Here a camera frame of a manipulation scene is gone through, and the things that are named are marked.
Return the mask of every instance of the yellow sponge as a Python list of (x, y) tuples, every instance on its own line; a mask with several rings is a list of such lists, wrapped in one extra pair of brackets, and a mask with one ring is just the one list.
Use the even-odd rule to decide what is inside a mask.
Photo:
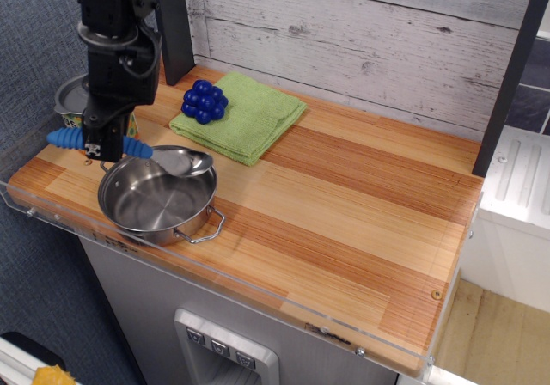
[(38, 368), (34, 374), (33, 385), (76, 385), (76, 382), (68, 372), (55, 365)]

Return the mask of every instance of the wooden cutting board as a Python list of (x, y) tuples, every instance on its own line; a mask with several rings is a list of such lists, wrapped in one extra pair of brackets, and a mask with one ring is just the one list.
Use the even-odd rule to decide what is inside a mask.
[[(168, 123), (195, 80), (221, 76), (195, 68), (175, 87), (162, 80), (155, 104), (136, 109), (141, 139), (209, 151)], [(253, 167), (212, 154), (227, 217), (212, 241), (159, 249), (123, 238), (97, 202), (104, 172), (76, 150), (47, 146), (9, 192), (81, 235), (416, 376), (480, 195), (470, 174), (480, 146), (296, 96), (308, 109)]]

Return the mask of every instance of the whitewashed wood backdrop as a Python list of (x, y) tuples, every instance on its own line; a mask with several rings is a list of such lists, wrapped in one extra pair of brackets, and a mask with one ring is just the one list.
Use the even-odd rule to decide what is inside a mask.
[(195, 62), (480, 141), (529, 0), (187, 0)]

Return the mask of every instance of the black frame post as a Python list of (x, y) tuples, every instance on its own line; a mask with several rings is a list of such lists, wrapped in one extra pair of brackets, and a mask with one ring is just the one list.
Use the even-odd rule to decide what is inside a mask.
[(489, 124), (481, 142), (480, 152), (472, 171), (473, 174), (485, 177), (487, 170), (489, 170), (492, 155), (497, 148), (500, 133), (504, 129), (508, 111), (514, 100), (517, 86), (522, 78), (523, 69), (533, 48), (547, 5), (548, 0), (529, 0), (522, 26), (517, 35), (516, 45), (512, 51), (508, 68), (504, 73), (504, 80), (500, 86)]
[(159, 0), (156, 23), (162, 34), (162, 61), (166, 83), (175, 85), (194, 66), (186, 0)]

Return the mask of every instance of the plastic grapes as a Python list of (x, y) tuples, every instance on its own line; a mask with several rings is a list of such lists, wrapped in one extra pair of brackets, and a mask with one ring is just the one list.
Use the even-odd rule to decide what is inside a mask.
[(223, 91), (207, 80), (197, 80), (192, 89), (183, 95), (181, 111), (187, 117), (194, 117), (201, 125), (220, 120), (225, 115), (229, 100)]

